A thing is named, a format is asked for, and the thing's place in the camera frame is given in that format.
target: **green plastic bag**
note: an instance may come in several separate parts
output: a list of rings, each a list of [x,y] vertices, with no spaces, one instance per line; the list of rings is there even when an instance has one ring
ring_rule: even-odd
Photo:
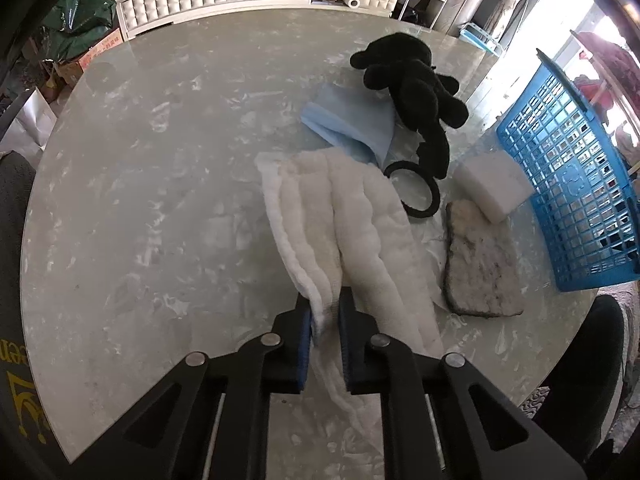
[[[43,60],[67,62],[84,54],[117,25],[114,0],[60,0],[42,21]]]

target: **white towel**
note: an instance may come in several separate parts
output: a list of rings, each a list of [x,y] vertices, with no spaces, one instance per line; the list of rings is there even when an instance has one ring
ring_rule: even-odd
[[[391,182],[373,165],[340,148],[287,159],[261,153],[267,215],[280,256],[314,321],[312,368],[350,422],[382,450],[376,396],[352,396],[344,386],[337,327],[340,288],[350,285],[356,306],[381,332],[414,352],[444,353],[428,272],[417,257],[408,218]]]

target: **light blue towel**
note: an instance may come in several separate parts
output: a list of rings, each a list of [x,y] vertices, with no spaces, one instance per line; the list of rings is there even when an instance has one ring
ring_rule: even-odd
[[[389,95],[362,86],[325,83],[318,97],[302,108],[300,119],[355,160],[382,167],[394,136],[395,111]]]

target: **blue laundry basket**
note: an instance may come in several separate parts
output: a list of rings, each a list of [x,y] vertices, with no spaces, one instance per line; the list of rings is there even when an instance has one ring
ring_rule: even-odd
[[[589,102],[543,52],[497,127],[531,198],[559,290],[640,278],[638,210],[625,167]]]

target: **black stuffed toy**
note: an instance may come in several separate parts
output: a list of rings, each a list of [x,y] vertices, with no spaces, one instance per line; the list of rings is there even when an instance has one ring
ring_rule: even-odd
[[[424,139],[417,150],[420,166],[443,179],[449,169],[449,141],[440,120],[459,128],[469,112],[460,99],[453,97],[460,84],[451,76],[436,74],[431,61],[431,49],[426,44],[396,32],[353,54],[350,63],[358,70],[366,69],[367,88],[389,88],[404,126],[418,131]]]

